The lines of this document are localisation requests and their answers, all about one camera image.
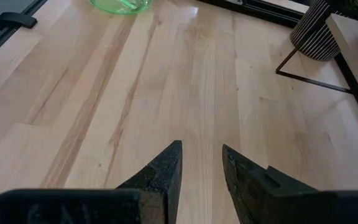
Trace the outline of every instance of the wood grain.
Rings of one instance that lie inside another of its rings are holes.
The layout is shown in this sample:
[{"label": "wood grain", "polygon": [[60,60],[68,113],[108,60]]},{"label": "wood grain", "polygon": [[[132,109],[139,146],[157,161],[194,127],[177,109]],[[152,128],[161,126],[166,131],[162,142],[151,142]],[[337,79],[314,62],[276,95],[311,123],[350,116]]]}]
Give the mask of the wood grain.
[{"label": "wood grain", "polygon": [[[48,0],[34,16],[0,48],[0,192],[112,189],[175,139],[177,223],[238,223],[223,144],[317,189],[358,189],[358,105],[274,73],[290,29],[193,0],[136,16]],[[346,86],[334,62],[296,54],[284,70]]]}]

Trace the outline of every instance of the striped planter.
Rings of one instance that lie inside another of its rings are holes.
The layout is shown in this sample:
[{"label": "striped planter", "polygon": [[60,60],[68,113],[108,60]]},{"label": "striped planter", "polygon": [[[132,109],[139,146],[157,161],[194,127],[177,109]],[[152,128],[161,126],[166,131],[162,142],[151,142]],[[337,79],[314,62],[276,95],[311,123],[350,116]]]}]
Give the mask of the striped planter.
[{"label": "striped planter", "polygon": [[[313,27],[317,20],[326,11],[331,11],[335,14],[342,15],[339,11],[334,10],[326,0],[316,0],[308,9],[301,21],[296,25],[290,35],[292,44],[295,46],[305,36],[305,34]],[[335,57],[339,52],[337,45],[331,31],[329,31],[327,24],[315,28],[316,31],[309,37],[309,39],[300,47],[299,51],[309,58],[326,62]]]}]

